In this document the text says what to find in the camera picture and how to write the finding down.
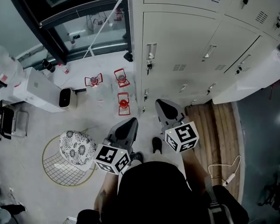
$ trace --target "key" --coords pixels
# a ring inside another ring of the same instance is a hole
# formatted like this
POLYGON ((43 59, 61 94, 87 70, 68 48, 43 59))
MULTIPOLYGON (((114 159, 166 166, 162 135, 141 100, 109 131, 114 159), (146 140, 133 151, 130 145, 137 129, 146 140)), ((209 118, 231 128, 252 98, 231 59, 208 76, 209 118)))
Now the key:
POLYGON ((242 9, 243 9, 244 5, 247 5, 248 1, 249 1, 249 0, 243 0, 243 6, 242 6, 242 9))

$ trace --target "gray wall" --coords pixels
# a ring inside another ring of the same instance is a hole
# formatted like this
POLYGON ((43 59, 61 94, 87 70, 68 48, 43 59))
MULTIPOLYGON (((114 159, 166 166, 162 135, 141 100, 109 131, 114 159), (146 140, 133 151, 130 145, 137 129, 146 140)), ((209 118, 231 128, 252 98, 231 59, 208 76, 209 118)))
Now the gray wall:
POLYGON ((40 44, 11 0, 0 0, 0 45, 17 56, 40 44))

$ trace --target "white box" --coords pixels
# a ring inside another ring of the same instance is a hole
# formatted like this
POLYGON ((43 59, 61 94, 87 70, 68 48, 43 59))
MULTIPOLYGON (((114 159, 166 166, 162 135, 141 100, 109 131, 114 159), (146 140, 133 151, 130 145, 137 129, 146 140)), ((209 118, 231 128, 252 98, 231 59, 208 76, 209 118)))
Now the white box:
POLYGON ((14 96, 49 112, 62 112, 59 107, 61 89, 33 67, 25 69, 25 80, 14 88, 14 96))
POLYGON ((198 140, 199 135, 194 122, 189 122, 165 131, 166 143, 177 153, 194 148, 198 140))
POLYGON ((98 145, 93 160, 101 170, 117 175, 131 161, 127 150, 104 144, 98 145))

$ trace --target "wooden floor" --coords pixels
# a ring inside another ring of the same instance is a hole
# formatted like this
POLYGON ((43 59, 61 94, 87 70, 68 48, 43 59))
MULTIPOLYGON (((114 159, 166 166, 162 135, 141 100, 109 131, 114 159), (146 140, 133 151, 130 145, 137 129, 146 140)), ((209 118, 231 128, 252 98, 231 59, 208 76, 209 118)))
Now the wooden floor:
MULTIPOLYGON (((185 112, 190 121, 194 121, 199 133, 199 142, 194 152, 205 171, 208 172, 210 164, 231 165, 239 155, 237 129, 231 103, 187 106, 185 112)), ((238 162, 239 158, 233 167, 210 167, 213 185, 222 185, 223 180, 236 171, 238 162)), ((240 167, 226 187, 236 199, 238 199, 239 177, 240 167)))

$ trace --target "plastic bag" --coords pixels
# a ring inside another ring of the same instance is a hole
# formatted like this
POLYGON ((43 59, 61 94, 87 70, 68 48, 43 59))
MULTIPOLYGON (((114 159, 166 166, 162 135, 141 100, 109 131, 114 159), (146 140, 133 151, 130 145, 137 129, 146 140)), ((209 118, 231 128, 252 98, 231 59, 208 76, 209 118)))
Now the plastic bag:
POLYGON ((25 73, 21 63, 0 46, 0 81, 7 85, 18 86, 24 78, 25 73))

